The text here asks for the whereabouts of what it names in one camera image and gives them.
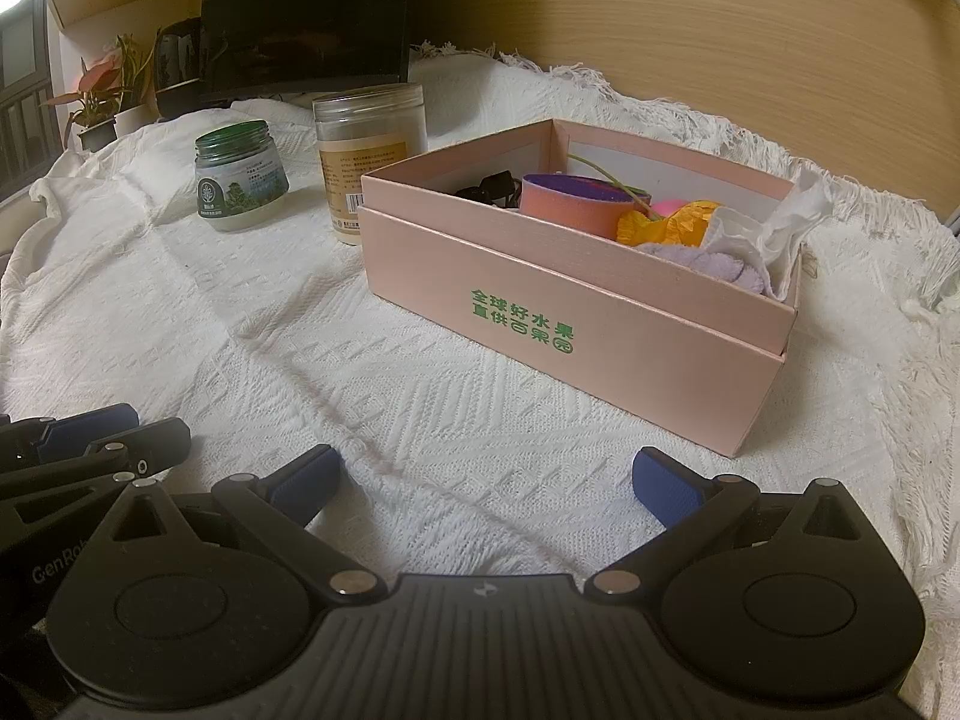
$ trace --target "plastic jar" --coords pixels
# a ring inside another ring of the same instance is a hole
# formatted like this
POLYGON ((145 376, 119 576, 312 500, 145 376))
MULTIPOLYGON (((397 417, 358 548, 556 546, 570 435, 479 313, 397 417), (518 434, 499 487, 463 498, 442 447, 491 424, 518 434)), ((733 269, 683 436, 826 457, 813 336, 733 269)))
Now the plastic jar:
POLYGON ((267 122, 240 122, 197 138, 197 213, 240 230, 280 210, 290 184, 267 122))
POLYGON ((360 176, 426 151, 424 87, 395 83, 321 95, 313 118, 333 233, 356 245, 360 176))

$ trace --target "white textured blanket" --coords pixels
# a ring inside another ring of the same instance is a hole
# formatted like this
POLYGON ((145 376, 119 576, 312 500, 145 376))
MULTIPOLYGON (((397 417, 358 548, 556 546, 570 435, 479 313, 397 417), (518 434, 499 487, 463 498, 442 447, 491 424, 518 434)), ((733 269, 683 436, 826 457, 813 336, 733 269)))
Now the white textured blanket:
MULTIPOLYGON (((579 68, 448 55, 411 76, 425 87, 431 146, 558 117, 776 175, 800 165, 726 119, 626 100, 579 68)), ((960 247, 933 214, 829 180, 837 216, 809 239, 788 363, 729 461, 372 296, 361 251, 330 232, 308 112, 237 108, 149 127, 85 160, 68 153, 35 184, 47 218, 0 284, 0 410, 128 401, 145 420, 179 415, 195 449, 172 490, 332 443, 353 482, 314 527, 390 578, 589 575, 656 533, 629 484, 647 443, 765 490, 835 476, 928 612, 907 697, 960 717, 960 247), (217 233, 195 213, 193 141, 248 115, 270 122, 293 191, 270 223, 217 233)))

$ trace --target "white tissue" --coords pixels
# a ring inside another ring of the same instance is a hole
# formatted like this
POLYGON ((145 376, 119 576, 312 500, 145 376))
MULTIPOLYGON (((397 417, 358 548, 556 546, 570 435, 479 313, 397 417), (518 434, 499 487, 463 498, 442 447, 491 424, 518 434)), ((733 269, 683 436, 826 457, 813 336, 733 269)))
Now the white tissue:
POLYGON ((804 167, 796 186, 766 221, 757 221, 728 206, 716 209, 700 247, 743 260, 760 274, 763 293, 782 301, 790 289, 800 244, 832 210, 826 182, 804 167))

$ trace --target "blanket fringe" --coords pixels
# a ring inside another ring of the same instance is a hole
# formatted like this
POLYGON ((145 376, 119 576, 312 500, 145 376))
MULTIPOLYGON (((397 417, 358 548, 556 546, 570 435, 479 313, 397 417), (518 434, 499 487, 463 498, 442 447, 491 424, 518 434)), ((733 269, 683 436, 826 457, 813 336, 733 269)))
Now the blanket fringe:
POLYGON ((645 124, 664 127, 684 146, 772 175, 795 180, 805 167, 814 170, 832 194, 835 218, 858 223, 868 235, 894 238, 917 249, 925 264, 923 275, 919 284, 912 285, 916 288, 909 301, 912 305, 901 309, 914 322, 928 324, 929 332, 921 334, 915 348, 904 351, 898 367, 880 372, 881 397, 875 406, 898 479, 894 506, 904 527, 904 571, 926 613, 925 643, 904 685, 904 698, 921 712, 937 717, 944 682, 958 679, 949 664, 960 658, 960 592, 949 578, 960 549, 960 526, 950 520, 953 411, 960 386, 960 313, 956 306, 960 244, 949 229, 919 200, 871 190, 848 176, 831 175, 728 119, 672 100, 628 98, 617 93, 600 71, 582 64, 544 70, 522 56, 497 52, 496 46, 483 52, 461 52, 450 43, 443 47, 424 43, 416 50, 422 58, 474 53, 573 83, 579 89, 592 89, 645 124), (941 305, 948 296, 954 299, 941 305))

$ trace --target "potted plant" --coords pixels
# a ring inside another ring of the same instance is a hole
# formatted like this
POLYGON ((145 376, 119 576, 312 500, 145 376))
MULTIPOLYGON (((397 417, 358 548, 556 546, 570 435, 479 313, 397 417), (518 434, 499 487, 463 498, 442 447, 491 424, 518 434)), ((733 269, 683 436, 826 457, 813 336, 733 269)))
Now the potted plant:
POLYGON ((77 90, 46 100, 44 105, 68 105, 80 103, 80 109, 70 111, 64 127, 64 148, 70 138, 73 122, 86 127, 80 132, 80 143, 90 151, 99 151, 108 143, 117 139, 113 128, 113 117, 120 109, 120 97, 123 88, 117 86, 120 68, 115 59, 108 59, 88 70, 86 62, 80 60, 83 77, 77 84, 77 90))
POLYGON ((117 137, 123 137, 157 120, 149 105, 147 93, 150 88, 154 52, 144 57, 143 50, 133 42, 133 35, 117 35, 117 50, 120 52, 120 111, 116 115, 117 137))

